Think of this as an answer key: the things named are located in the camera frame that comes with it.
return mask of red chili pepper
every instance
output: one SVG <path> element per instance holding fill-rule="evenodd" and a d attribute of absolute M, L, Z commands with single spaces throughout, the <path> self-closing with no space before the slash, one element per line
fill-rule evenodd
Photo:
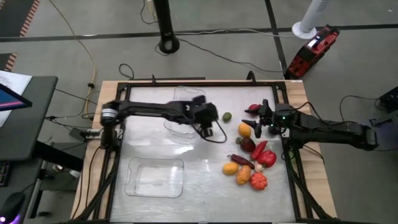
<path fill-rule="evenodd" d="M 260 154 L 257 158 L 257 162 L 266 165 L 266 167 L 272 167 L 276 161 L 276 154 L 271 150 L 266 150 Z"/>
<path fill-rule="evenodd" d="M 228 156 L 228 157 L 229 157 L 232 161 L 236 162 L 237 164 L 247 165 L 247 166 L 249 166 L 251 169 L 254 169 L 254 164 L 251 163 L 250 161 L 248 161 L 247 159 L 241 157 L 241 156 L 232 154 L 232 155 L 230 155 L 230 156 Z"/>
<path fill-rule="evenodd" d="M 254 150 L 254 152 L 251 154 L 252 159 L 256 160 L 260 154 L 262 153 L 262 151 L 266 148 L 268 141 L 263 141 L 260 142 L 257 146 L 256 149 Z"/>

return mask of orange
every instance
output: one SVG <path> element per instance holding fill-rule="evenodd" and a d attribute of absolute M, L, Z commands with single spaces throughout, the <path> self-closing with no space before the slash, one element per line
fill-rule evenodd
<path fill-rule="evenodd" d="M 242 137 L 248 137 L 250 138 L 251 135 L 251 127 L 245 123 L 241 123 L 238 127 L 238 133 L 242 136 Z"/>

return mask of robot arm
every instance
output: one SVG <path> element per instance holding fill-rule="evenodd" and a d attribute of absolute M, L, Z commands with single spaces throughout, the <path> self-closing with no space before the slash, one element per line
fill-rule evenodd
<path fill-rule="evenodd" d="M 257 113 L 260 116 L 258 123 L 243 120 L 254 128 L 257 138 L 261 135 L 261 127 L 269 126 L 271 134 L 279 134 L 282 129 L 283 132 L 288 129 L 287 144 L 290 147 L 301 148 L 308 142 L 349 144 L 367 151 L 378 147 L 376 132 L 372 128 L 359 123 L 325 121 L 302 113 L 287 104 L 277 104 L 275 112 L 273 112 L 269 108 L 267 100 L 263 100 Z"/>
<path fill-rule="evenodd" d="M 101 112 L 101 124 L 104 128 L 101 137 L 103 148 L 117 147 L 115 127 L 128 116 L 159 117 L 178 124 L 199 124 L 199 134 L 207 138 L 213 135 L 211 123 L 218 119 L 218 112 L 214 104 L 206 103 L 203 95 L 195 97 L 192 101 L 171 101 L 166 104 L 111 101 L 103 105 Z"/>

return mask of monitor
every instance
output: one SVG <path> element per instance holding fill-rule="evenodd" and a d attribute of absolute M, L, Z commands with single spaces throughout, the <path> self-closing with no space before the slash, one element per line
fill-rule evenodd
<path fill-rule="evenodd" d="M 31 107 L 32 102 L 0 83 L 0 111 Z"/>

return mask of black stand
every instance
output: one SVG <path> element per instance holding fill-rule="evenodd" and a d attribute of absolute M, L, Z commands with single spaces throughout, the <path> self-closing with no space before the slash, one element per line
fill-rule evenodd
<path fill-rule="evenodd" d="M 180 48 L 180 42 L 174 35 L 169 0 L 154 0 L 154 6 L 160 30 L 159 49 L 165 54 L 174 53 Z"/>
<path fill-rule="evenodd" d="M 39 141 L 35 144 L 33 156 L 78 172 L 83 168 L 83 160 Z"/>

